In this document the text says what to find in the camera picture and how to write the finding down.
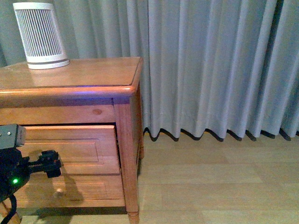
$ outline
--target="drawer front panel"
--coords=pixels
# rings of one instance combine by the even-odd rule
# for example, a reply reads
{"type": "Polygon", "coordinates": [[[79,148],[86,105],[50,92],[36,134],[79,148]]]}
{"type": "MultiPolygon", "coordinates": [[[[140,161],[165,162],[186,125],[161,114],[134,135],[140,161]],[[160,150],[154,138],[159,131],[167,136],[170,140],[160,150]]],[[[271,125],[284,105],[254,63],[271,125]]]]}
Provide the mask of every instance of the drawer front panel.
{"type": "Polygon", "coordinates": [[[112,105],[0,108],[0,124],[76,124],[115,122],[112,105]]]}
{"type": "Polygon", "coordinates": [[[121,176],[32,175],[15,193],[20,207],[124,206],[121,176]]]}
{"type": "Polygon", "coordinates": [[[30,126],[19,149],[31,161],[57,151],[64,174],[120,173],[114,126],[30,126]]]}

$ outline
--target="white heater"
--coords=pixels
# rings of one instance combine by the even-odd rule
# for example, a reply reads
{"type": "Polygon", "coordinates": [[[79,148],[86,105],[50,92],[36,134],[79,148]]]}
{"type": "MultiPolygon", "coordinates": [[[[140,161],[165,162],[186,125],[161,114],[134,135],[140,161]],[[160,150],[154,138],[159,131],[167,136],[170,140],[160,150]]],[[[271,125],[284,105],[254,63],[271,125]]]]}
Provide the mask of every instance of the white heater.
{"type": "Polygon", "coordinates": [[[53,5],[35,2],[13,5],[28,67],[50,69],[68,65],[53,5]]]}

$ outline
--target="wooden floor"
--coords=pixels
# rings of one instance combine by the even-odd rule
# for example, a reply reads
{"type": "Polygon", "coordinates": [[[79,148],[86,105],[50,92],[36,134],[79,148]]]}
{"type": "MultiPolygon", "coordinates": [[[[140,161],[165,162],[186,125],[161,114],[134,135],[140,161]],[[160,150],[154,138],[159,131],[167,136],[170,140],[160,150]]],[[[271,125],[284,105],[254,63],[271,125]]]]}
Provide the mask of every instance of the wooden floor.
{"type": "MultiPolygon", "coordinates": [[[[298,224],[299,137],[146,135],[139,190],[140,224],[298,224]]],[[[129,224],[127,215],[23,217],[32,223],[129,224]]]]}

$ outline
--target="black cable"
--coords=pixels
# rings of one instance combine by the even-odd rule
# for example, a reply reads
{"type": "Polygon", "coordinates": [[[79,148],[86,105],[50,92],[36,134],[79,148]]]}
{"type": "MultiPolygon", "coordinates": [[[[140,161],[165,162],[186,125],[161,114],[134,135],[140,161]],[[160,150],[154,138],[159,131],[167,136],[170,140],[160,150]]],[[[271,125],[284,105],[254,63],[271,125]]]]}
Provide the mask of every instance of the black cable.
{"type": "Polygon", "coordinates": [[[11,202],[11,210],[9,211],[8,215],[2,220],[1,224],[8,224],[8,222],[17,212],[17,199],[15,198],[14,195],[11,195],[9,199],[11,202]]]}

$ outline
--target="wood knot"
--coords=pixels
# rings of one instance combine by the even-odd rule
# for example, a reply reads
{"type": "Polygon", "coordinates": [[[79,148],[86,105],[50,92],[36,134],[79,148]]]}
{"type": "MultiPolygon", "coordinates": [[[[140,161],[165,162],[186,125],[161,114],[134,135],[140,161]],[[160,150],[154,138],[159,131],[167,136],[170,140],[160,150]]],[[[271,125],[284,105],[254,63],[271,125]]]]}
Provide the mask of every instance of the wood knot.
{"type": "Polygon", "coordinates": [[[93,110],[93,113],[94,113],[95,115],[100,115],[100,114],[102,113],[102,110],[100,110],[100,109],[94,109],[94,110],[93,110]]]}

